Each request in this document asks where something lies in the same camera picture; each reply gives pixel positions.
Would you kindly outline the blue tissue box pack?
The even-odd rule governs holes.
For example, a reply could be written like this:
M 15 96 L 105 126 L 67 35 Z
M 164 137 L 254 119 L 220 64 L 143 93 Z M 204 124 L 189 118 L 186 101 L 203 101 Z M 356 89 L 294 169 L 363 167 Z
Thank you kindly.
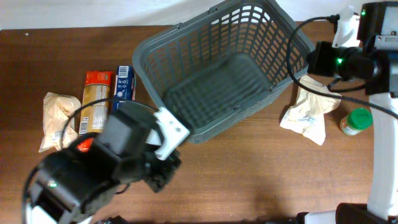
M 114 97 L 124 100 L 135 100 L 136 78 L 130 65 L 118 66 L 114 83 Z

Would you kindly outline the orange pasta package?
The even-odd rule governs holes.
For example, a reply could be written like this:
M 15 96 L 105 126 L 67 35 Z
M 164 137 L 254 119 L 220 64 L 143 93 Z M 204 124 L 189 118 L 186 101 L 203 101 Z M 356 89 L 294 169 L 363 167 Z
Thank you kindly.
M 109 98 L 114 72 L 87 71 L 83 90 L 83 105 Z M 103 101 L 81 111 L 78 136 L 86 133 L 100 133 L 108 116 L 109 102 Z

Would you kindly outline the grey plastic laundry basket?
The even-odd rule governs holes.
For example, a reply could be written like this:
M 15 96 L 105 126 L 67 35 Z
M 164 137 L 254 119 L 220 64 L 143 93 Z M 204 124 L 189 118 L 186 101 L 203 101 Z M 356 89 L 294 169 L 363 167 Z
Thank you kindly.
M 275 1 L 223 1 L 142 41 L 132 65 L 200 144 L 273 103 L 314 48 Z

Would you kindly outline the beige snack bag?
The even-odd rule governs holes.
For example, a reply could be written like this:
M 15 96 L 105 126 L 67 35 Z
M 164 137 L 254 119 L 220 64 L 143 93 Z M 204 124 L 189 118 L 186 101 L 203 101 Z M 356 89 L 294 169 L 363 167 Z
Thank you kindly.
M 44 137 L 41 141 L 39 152 L 48 149 L 61 148 L 61 135 L 69 116 L 81 106 L 80 101 L 70 95 L 59 95 L 48 92 L 44 97 L 43 105 L 43 130 Z

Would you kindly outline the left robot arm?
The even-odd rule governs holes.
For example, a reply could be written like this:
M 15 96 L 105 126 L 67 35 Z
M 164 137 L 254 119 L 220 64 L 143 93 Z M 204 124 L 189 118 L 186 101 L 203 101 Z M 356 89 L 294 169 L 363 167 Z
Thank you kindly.
M 120 186 L 144 181 L 160 192 L 181 164 L 176 150 L 190 130 L 167 108 L 122 103 L 101 133 L 86 133 L 49 154 L 22 192 L 23 223 L 88 223 Z

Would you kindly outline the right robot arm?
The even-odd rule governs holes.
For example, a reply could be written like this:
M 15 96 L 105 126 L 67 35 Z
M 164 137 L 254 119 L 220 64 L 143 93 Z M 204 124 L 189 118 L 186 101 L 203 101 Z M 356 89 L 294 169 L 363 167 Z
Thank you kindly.
M 308 72 L 365 81 L 374 126 L 371 193 L 365 204 L 341 203 L 336 223 L 397 223 L 397 2 L 363 4 L 357 39 L 362 47 L 318 42 L 307 55 Z

